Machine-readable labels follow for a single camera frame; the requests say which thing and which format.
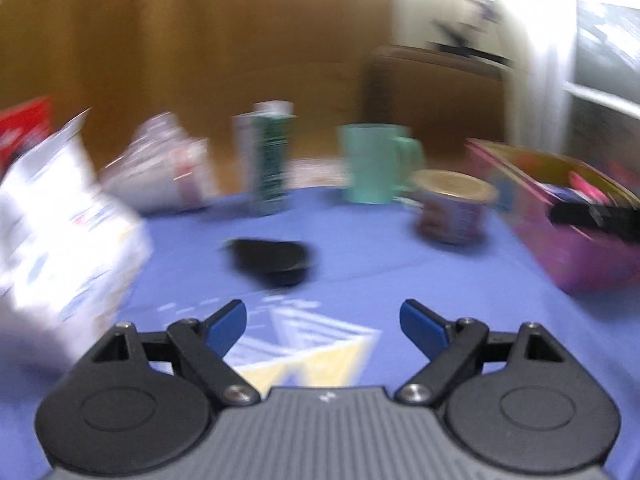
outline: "white plastic bag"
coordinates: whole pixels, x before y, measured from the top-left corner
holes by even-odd
[[[113,323],[151,243],[104,194],[77,135],[87,112],[17,160],[0,184],[0,345],[69,368]]]
[[[175,115],[149,119],[100,173],[104,190],[140,213],[209,205],[218,194],[207,139],[191,139]]]

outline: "screw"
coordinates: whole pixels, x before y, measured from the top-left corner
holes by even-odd
[[[400,398],[408,404],[423,404],[430,397],[430,389],[423,384],[411,383],[400,390]]]
[[[246,406],[258,400],[256,391],[244,384],[232,384],[226,387],[222,396],[227,402],[237,406]]]

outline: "green mug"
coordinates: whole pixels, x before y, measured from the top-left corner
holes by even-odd
[[[350,202],[387,204],[412,190],[414,171],[424,168],[419,140],[396,124],[347,124],[338,128],[342,153],[351,183],[345,190]]]

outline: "red packet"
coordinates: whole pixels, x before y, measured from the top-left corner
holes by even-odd
[[[0,112],[0,174],[50,134],[49,98],[36,99]]]

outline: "beige lid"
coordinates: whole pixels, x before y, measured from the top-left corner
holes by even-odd
[[[412,175],[420,188],[471,202],[492,203],[498,198],[494,186],[478,178],[454,171],[420,170]]]

